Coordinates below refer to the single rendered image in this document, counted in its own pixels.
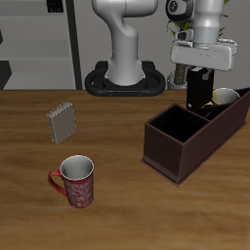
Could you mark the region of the red patterned mug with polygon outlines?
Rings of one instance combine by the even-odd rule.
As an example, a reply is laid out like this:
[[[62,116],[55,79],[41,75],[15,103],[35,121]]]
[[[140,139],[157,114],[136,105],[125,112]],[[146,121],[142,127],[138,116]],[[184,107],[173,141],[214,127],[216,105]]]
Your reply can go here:
[[[87,156],[70,156],[49,173],[48,182],[72,207],[86,208],[94,199],[94,163]]]

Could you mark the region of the dark brown desk caddy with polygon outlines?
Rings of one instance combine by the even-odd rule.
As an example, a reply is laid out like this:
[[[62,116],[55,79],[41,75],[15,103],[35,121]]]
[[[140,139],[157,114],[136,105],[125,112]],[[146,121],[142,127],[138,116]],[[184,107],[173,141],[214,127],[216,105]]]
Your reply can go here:
[[[142,162],[179,186],[245,125],[250,88],[239,99],[190,111],[172,104],[145,124]]]

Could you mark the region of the white shelf unit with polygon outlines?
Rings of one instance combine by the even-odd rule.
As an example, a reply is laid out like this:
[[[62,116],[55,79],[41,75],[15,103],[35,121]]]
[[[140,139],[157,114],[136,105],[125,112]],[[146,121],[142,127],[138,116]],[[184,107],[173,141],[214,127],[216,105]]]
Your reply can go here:
[[[80,90],[74,0],[0,0],[0,90]]]

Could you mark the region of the white-yellow mug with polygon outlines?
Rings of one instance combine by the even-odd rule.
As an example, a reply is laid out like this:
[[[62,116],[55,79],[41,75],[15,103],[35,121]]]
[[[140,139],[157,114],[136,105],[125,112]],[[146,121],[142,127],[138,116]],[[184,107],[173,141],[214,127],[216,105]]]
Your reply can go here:
[[[212,100],[204,106],[234,103],[240,98],[239,94],[233,89],[218,88],[212,92]]]

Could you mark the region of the grey book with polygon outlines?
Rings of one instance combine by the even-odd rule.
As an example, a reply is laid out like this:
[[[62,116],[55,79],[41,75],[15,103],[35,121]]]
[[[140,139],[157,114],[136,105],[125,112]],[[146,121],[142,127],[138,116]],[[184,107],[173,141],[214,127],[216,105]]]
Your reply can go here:
[[[65,102],[47,114],[52,143],[59,145],[76,132],[74,106]]]

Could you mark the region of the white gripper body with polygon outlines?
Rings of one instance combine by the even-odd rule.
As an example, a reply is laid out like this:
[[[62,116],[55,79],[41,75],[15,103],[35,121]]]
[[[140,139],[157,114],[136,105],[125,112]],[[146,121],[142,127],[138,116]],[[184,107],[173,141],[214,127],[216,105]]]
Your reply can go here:
[[[233,68],[237,44],[231,39],[219,39],[207,49],[195,48],[191,42],[176,41],[173,43],[170,60],[199,67],[229,71]]]

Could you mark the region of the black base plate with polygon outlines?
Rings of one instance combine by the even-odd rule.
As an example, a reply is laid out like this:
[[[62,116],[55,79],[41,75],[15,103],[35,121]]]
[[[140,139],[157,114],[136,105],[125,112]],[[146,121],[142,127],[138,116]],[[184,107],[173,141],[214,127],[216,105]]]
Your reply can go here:
[[[131,86],[119,86],[104,77],[107,61],[97,62],[95,69],[85,78],[85,89],[97,97],[153,97],[160,95],[166,86],[165,77],[155,69],[151,61],[142,61],[146,75],[139,83]]]

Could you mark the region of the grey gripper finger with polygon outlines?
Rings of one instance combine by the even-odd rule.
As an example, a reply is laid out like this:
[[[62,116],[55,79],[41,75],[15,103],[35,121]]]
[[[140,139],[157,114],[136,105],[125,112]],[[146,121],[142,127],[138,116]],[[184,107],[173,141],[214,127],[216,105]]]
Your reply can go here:
[[[213,71],[213,69],[211,68],[206,68],[206,69],[207,69],[207,72],[202,74],[202,80],[208,80],[210,73]]]

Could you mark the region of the pot plant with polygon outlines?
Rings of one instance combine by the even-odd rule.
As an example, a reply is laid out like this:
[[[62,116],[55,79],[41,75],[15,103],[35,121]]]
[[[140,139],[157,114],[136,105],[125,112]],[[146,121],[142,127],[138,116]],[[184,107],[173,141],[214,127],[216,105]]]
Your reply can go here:
[[[221,16],[229,0],[167,0],[165,5],[168,24],[173,23],[177,31],[167,27],[176,41],[191,42],[195,48],[207,49],[216,44],[222,35]],[[173,85],[178,89],[187,82],[187,68],[193,65],[175,63]]]

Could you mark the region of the black box on shelf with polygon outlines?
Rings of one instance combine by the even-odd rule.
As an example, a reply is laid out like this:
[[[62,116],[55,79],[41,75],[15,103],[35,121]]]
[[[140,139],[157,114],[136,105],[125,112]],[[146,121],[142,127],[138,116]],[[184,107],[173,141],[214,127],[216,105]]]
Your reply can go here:
[[[49,13],[63,12],[63,0],[46,0],[46,4]]]

